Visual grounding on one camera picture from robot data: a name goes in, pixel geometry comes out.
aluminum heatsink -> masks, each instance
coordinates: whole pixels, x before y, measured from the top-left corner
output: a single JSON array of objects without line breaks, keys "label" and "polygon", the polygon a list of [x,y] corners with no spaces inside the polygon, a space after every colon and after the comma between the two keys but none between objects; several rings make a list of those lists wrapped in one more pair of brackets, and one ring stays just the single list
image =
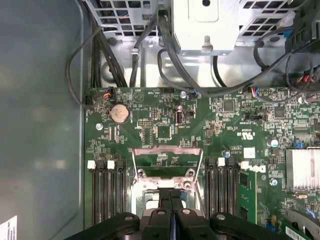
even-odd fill
[{"label": "aluminum heatsink", "polygon": [[286,183],[293,189],[320,189],[320,149],[285,151]]}]

motherboard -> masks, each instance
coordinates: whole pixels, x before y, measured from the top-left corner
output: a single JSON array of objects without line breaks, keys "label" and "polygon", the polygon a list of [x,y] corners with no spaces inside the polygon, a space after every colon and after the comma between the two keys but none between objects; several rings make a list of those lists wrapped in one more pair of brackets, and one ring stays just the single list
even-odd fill
[{"label": "motherboard", "polygon": [[[261,88],[270,100],[287,88]],[[117,213],[157,208],[159,190],[184,207],[228,212],[309,239],[286,210],[320,212],[320,105],[252,93],[204,97],[174,88],[90,88],[85,112],[85,227]]]}]

green circuit board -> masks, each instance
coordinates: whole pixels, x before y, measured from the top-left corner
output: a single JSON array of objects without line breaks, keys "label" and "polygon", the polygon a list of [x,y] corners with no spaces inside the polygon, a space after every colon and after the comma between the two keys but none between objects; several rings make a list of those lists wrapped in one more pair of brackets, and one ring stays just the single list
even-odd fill
[{"label": "green circuit board", "polygon": [[[109,88],[88,89],[86,101],[91,103],[109,91]],[[287,88],[259,91],[260,96],[273,100],[285,99],[288,94]],[[281,231],[285,209],[304,213],[307,208],[312,209],[318,218],[318,191],[293,190],[287,186],[286,150],[319,145],[319,114],[317,102],[305,103],[301,98],[287,103],[267,103],[255,99],[251,92],[211,98],[181,94],[173,88],[113,88],[109,98],[85,113],[85,162],[95,161],[97,168],[102,169],[85,171],[85,226],[90,227],[117,212],[133,211],[133,151],[156,146],[203,151],[197,180],[200,203],[207,217],[209,212],[232,208],[232,214],[260,226],[272,223],[275,231]],[[276,147],[270,146],[272,140],[277,140]],[[216,163],[226,152],[231,157],[225,158],[221,179],[218,183],[214,180],[208,183],[208,179],[224,171]],[[199,157],[164,152],[136,156],[135,162],[148,177],[172,178],[184,176],[189,169],[195,170]],[[121,172],[108,171],[108,161],[115,163],[115,169],[119,167]],[[251,167],[243,168],[241,162]],[[231,168],[233,175],[228,175]],[[231,185],[230,196],[224,186]],[[217,194],[215,189],[225,191],[221,202],[211,196]],[[297,192],[306,197],[298,197]],[[134,213],[141,214],[152,194],[143,195]],[[196,207],[195,195],[186,193],[184,198],[187,207]]]}]

wire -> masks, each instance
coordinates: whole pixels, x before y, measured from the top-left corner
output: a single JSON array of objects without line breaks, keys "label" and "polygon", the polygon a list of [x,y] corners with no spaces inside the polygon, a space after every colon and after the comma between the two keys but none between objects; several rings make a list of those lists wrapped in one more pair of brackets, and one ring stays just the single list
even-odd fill
[{"label": "wire", "polygon": [[[302,88],[297,88],[290,82],[290,80],[289,80],[289,69],[290,69],[291,60],[292,60],[292,55],[289,56],[288,60],[286,61],[286,65],[285,65],[285,80],[286,80],[286,83],[289,86],[289,88],[291,88],[292,90],[294,90],[294,91],[296,91],[298,93],[302,93],[302,94],[315,94],[315,93],[318,93],[319,90],[317,90],[317,91],[304,90],[305,88],[307,88],[310,85],[310,82],[312,81],[312,77],[309,77],[307,79],[307,82],[305,83],[305,85]],[[309,76],[313,76],[314,75],[314,65],[313,65],[311,57],[309,57],[309,62],[310,62]]]},{"label": "wire", "polygon": [[[296,91],[297,93],[295,95],[293,95],[291,97],[288,97],[286,99],[283,99],[283,100],[269,100],[269,99],[265,99],[265,98],[259,97],[257,95],[257,92],[256,92],[256,94],[254,96],[256,99],[258,99],[258,100],[260,100],[262,102],[267,102],[267,103],[286,103],[288,101],[296,99],[301,94],[314,94],[314,93],[317,93],[317,91],[306,91],[306,90],[304,90],[310,84],[310,82],[312,81],[312,77],[310,77],[310,76],[313,76],[313,74],[314,74],[314,66],[313,66],[312,59],[309,58],[309,61],[310,61],[310,73],[309,73],[309,75],[305,76],[305,78],[304,78],[305,85],[301,89],[296,88],[295,86],[293,86],[291,84],[290,80],[289,80],[289,68],[290,68],[291,60],[292,60],[292,55],[290,55],[289,58],[286,61],[285,79],[286,79],[286,83],[288,84],[289,88],[294,90],[294,91]],[[298,81],[300,82],[302,79],[303,79],[303,77],[298,78],[297,82]]]},{"label": "wire", "polygon": [[[157,14],[158,14],[158,10],[156,10],[155,13],[153,14],[148,27],[139,36],[133,48],[138,49],[142,44],[143,40],[151,33],[151,31],[157,25]],[[132,72],[131,72],[130,83],[129,83],[130,87],[134,87],[136,85],[138,64],[139,64],[139,55],[137,54],[132,55]]]},{"label": "wire", "polygon": [[[260,57],[259,55],[259,51],[258,51],[258,48],[259,46],[261,46],[261,44],[264,42],[264,40],[272,35],[277,35],[277,34],[281,34],[281,33],[284,33],[286,31],[290,31],[292,30],[293,28],[291,26],[288,26],[288,27],[283,27],[283,28],[279,28],[277,30],[274,30],[274,31],[271,31],[271,32],[268,32],[266,33],[263,37],[261,37],[254,45],[254,48],[253,48],[253,57],[254,57],[254,60],[256,62],[256,64],[258,64],[259,67],[262,68],[262,70],[264,71],[265,69],[267,69],[269,67],[268,64],[266,64]],[[278,73],[282,76],[285,75],[284,72],[282,72],[281,70],[277,70],[277,69],[274,69],[273,72],[275,73]]]},{"label": "wire", "polygon": [[167,50],[165,48],[161,49],[158,54],[157,54],[157,62],[158,62],[158,69],[159,69],[159,73],[160,73],[160,77],[170,86],[173,87],[175,89],[181,90],[181,91],[185,91],[186,93],[195,93],[195,90],[190,89],[190,88],[185,88],[185,87],[181,87],[178,86],[177,84],[173,83],[172,81],[170,81],[164,74],[164,72],[162,71],[162,58],[161,58],[161,54],[166,52]]},{"label": "wire", "polygon": [[[95,28],[100,28],[100,26],[96,22],[95,17],[92,15],[91,10],[88,7],[88,5],[84,4],[84,7],[86,8],[87,12],[89,13],[89,15],[91,17],[92,25]],[[119,62],[117,61],[117,58],[115,57],[107,39],[106,39],[105,34],[103,33],[102,30],[100,30],[96,37],[99,42],[100,49],[106,59],[108,66],[109,66],[110,72],[112,74],[112,77],[114,79],[116,86],[117,87],[127,87],[128,85],[126,83],[125,77],[124,77],[122,70],[120,68]]]},{"label": "wire", "polygon": [[218,70],[218,56],[213,56],[212,66],[213,66],[214,76],[215,76],[216,80],[218,81],[218,83],[221,85],[221,87],[227,87],[227,85],[226,85],[225,82],[222,80],[222,78],[221,78],[221,76],[220,76],[220,74],[219,74],[219,70]]},{"label": "wire", "polygon": [[258,75],[254,76],[254,77],[250,78],[249,80],[244,81],[236,86],[232,86],[232,87],[228,87],[228,88],[224,88],[224,89],[219,89],[214,92],[206,92],[203,88],[201,88],[195,82],[195,80],[192,79],[192,77],[188,74],[186,69],[183,67],[181,61],[179,60],[177,53],[175,52],[175,48],[173,45],[173,41],[172,41],[172,37],[170,34],[167,20],[163,16],[159,17],[159,29],[161,31],[163,42],[164,42],[164,45],[167,49],[168,55],[174,65],[174,67],[176,68],[177,72],[179,73],[179,75],[193,89],[197,90],[200,94],[202,94],[203,96],[206,96],[206,97],[215,98],[215,97],[220,97],[220,96],[223,96],[226,94],[233,93],[237,90],[241,90],[244,87],[247,87],[248,85],[251,85],[252,83],[264,78],[268,73],[273,71],[282,61],[284,61],[289,56],[291,56],[291,53],[284,54],[277,61],[275,61],[271,66],[269,66],[267,69],[265,69],[263,72],[259,73]]},{"label": "wire", "polygon": [[103,102],[103,100],[105,99],[104,97],[101,97],[100,99],[98,99],[94,104],[92,105],[87,105],[84,104],[80,101],[80,99],[78,98],[74,87],[72,86],[72,82],[71,82],[71,76],[70,76],[70,65],[72,60],[74,59],[74,57],[77,55],[77,53],[83,49],[99,32],[101,31],[101,28],[98,27],[96,30],[94,30],[94,32],[67,58],[66,61],[66,80],[67,80],[67,84],[68,84],[68,88],[70,90],[70,93],[72,95],[72,97],[74,98],[74,100],[82,107],[84,107],[85,109],[94,109],[95,107],[97,107],[100,103]]}]

chip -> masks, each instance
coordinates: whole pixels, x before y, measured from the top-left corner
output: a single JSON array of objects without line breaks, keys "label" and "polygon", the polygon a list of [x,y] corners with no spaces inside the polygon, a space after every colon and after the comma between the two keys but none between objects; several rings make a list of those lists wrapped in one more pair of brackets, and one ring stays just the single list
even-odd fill
[{"label": "chip", "polygon": [[314,130],[320,132],[320,124],[314,125]]},{"label": "chip", "polygon": [[247,186],[248,186],[248,175],[240,172],[240,174],[239,174],[239,181],[240,181],[240,183],[241,183],[242,185],[244,185],[244,186],[247,187]]},{"label": "chip", "polygon": [[270,153],[271,153],[271,155],[276,155],[276,156],[278,156],[278,155],[280,154],[280,150],[279,150],[278,147],[272,147],[272,148],[270,149]]},{"label": "chip", "polygon": [[244,220],[248,220],[248,210],[241,207],[240,208],[240,216],[241,218],[243,218]]},{"label": "chip", "polygon": [[206,144],[212,144],[212,143],[213,143],[212,138],[207,138],[207,139],[205,140],[205,143],[206,143]]},{"label": "chip", "polygon": [[234,112],[235,111],[235,104],[232,100],[226,100],[223,102],[223,111],[225,112]]},{"label": "chip", "polygon": [[205,130],[205,135],[207,137],[212,137],[214,135],[214,131],[213,130]]},{"label": "chip", "polygon": [[185,114],[187,118],[193,118],[195,115],[195,112],[193,110],[187,110]]},{"label": "chip", "polygon": [[169,139],[171,136],[170,126],[157,126],[158,139]]},{"label": "chip", "polygon": [[275,118],[284,118],[285,117],[285,108],[283,106],[278,106],[274,108],[274,117]]}]

